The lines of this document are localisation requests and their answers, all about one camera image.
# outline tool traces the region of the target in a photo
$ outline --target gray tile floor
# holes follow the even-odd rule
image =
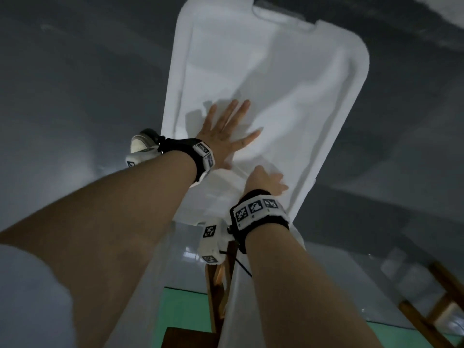
[[[184,1],[2,0],[0,228],[125,168],[131,136],[160,129]],[[365,318],[409,327],[395,290],[424,312],[441,293],[417,247],[464,280],[461,33],[437,46],[310,1],[286,2],[358,33],[371,67],[295,224]],[[178,227],[169,286],[205,291],[198,240]]]

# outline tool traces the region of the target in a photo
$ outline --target forearm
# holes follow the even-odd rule
[[[285,227],[256,228],[246,248],[268,348],[381,347],[354,306]]]
[[[179,151],[92,183],[0,233],[43,260],[74,299],[80,346],[101,347],[194,181]]]

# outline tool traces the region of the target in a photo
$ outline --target black cable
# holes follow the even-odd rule
[[[220,250],[219,251],[220,254],[226,254],[226,255],[229,255],[227,251],[222,251]],[[245,272],[251,277],[253,278],[252,274],[248,271],[248,269],[237,259],[237,257],[235,257],[235,261],[242,267],[242,269],[245,270]]]

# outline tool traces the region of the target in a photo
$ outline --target wristband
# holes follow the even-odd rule
[[[229,233],[239,243],[243,254],[247,253],[245,239],[256,227],[276,223],[289,228],[289,219],[284,208],[271,193],[257,189],[247,193],[230,209],[232,225]]]
[[[173,150],[185,152],[194,160],[197,167],[197,175],[192,187],[200,184],[214,167],[215,161],[212,150],[200,139],[175,140],[161,137],[159,140],[158,152],[164,154]]]

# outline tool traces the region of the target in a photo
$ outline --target green surface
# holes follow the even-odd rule
[[[153,348],[161,347],[167,327],[211,332],[208,296],[165,288],[154,330]]]
[[[368,322],[368,325],[385,348],[432,348],[430,343],[416,330],[372,322]],[[165,288],[154,331],[153,348],[161,347],[167,327],[211,332],[208,296]],[[458,336],[447,338],[453,344],[461,340]]]

